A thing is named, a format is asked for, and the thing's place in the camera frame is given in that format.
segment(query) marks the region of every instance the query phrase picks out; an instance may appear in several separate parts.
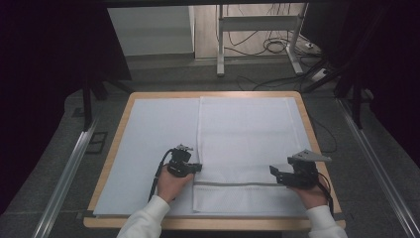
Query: gray carpet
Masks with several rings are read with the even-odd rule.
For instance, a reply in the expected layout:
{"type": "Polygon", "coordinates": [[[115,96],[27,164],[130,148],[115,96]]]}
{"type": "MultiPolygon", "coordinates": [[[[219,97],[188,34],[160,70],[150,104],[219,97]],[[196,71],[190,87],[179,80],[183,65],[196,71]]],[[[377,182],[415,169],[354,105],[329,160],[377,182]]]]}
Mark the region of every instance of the gray carpet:
{"type": "MultiPolygon", "coordinates": [[[[291,65],[285,59],[228,60],[224,77],[216,76],[213,60],[156,59],[146,65],[142,65],[142,59],[129,61],[133,81],[125,83],[137,91],[239,91],[252,90],[256,83],[293,76],[291,65]]],[[[259,87],[257,90],[293,90],[298,89],[300,83],[295,79],[284,79],[270,85],[275,87],[259,87]]],[[[98,101],[93,98],[94,109],[101,109],[95,133],[98,138],[106,134],[105,143],[103,148],[100,144],[92,144],[87,148],[50,237],[116,237],[118,233],[118,229],[89,229],[82,223],[129,98],[119,88],[106,82],[105,86],[109,92],[107,100],[98,101]]],[[[352,238],[406,237],[340,111],[332,93],[333,86],[334,83],[324,85],[310,94],[303,94],[303,98],[320,148],[324,155],[333,159],[333,163],[327,167],[346,218],[346,231],[352,238]]],[[[65,114],[49,147],[7,211],[0,217],[0,237],[31,237],[34,233],[82,130],[83,118],[77,113],[81,106],[80,91],[67,98],[65,114]]],[[[364,104],[362,109],[364,132],[396,188],[414,216],[419,218],[420,191],[415,185],[420,179],[419,169],[381,127],[369,111],[368,104],[364,104]]],[[[161,237],[280,237],[280,234],[163,231],[161,237]]],[[[307,233],[283,232],[282,237],[307,237],[307,233]]]]}

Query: wooden floor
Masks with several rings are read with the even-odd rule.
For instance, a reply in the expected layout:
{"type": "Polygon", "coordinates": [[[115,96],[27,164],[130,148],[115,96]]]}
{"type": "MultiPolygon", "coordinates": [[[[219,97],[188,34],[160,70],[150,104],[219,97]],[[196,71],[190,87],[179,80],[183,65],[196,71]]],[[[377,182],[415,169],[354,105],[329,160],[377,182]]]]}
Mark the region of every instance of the wooden floor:
{"type": "MultiPolygon", "coordinates": [[[[223,16],[272,16],[297,15],[303,4],[243,4],[225,5],[223,16]]],[[[219,6],[195,6],[195,58],[213,59],[217,56],[217,19],[219,6]]],[[[265,51],[263,43],[267,39],[290,39],[291,34],[279,31],[226,32],[224,47],[226,57],[249,57],[285,55],[282,44],[272,44],[269,49],[278,54],[265,51]]]]}

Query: white long-sleeved shirt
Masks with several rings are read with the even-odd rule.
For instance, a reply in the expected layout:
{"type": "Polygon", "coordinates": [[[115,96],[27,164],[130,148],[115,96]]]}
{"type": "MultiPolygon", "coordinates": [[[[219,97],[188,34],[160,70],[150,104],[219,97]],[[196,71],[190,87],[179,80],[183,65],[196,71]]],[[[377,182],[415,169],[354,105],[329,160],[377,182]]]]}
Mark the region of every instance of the white long-sleeved shirt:
{"type": "MultiPolygon", "coordinates": [[[[133,213],[121,228],[118,238],[158,238],[161,222],[169,212],[169,205],[154,195],[145,208],[133,213]]],[[[317,206],[306,211],[312,224],[310,238],[347,238],[343,228],[337,225],[328,206],[317,206]]]]}

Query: hand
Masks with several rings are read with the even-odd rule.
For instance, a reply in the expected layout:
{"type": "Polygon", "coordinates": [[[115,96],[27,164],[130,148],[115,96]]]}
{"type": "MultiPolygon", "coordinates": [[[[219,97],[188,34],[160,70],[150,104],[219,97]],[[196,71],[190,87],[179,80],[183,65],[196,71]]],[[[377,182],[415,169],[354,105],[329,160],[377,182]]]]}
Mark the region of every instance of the hand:
{"type": "MultiPolygon", "coordinates": [[[[321,182],[323,186],[325,186],[325,188],[328,189],[324,181],[324,178],[322,178],[322,176],[319,176],[318,180],[321,182]]],[[[299,195],[306,209],[328,204],[327,197],[325,197],[324,192],[321,190],[321,188],[319,188],[318,185],[315,185],[311,189],[301,189],[301,188],[296,188],[296,187],[289,187],[289,188],[294,190],[299,195]]]]}
{"type": "Polygon", "coordinates": [[[157,195],[170,204],[192,178],[194,178],[193,174],[189,174],[185,178],[177,178],[167,170],[167,166],[164,166],[158,177],[157,195]]]}

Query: person's left hand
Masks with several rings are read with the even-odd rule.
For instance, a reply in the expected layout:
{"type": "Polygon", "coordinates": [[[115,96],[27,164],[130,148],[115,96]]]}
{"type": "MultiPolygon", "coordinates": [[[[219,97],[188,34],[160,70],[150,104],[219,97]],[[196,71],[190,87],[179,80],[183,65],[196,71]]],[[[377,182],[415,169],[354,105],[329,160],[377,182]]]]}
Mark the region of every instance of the person's left hand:
{"type": "Polygon", "coordinates": [[[177,178],[167,170],[167,166],[164,166],[157,182],[157,195],[170,204],[193,178],[193,174],[189,174],[185,178],[177,178]]]}

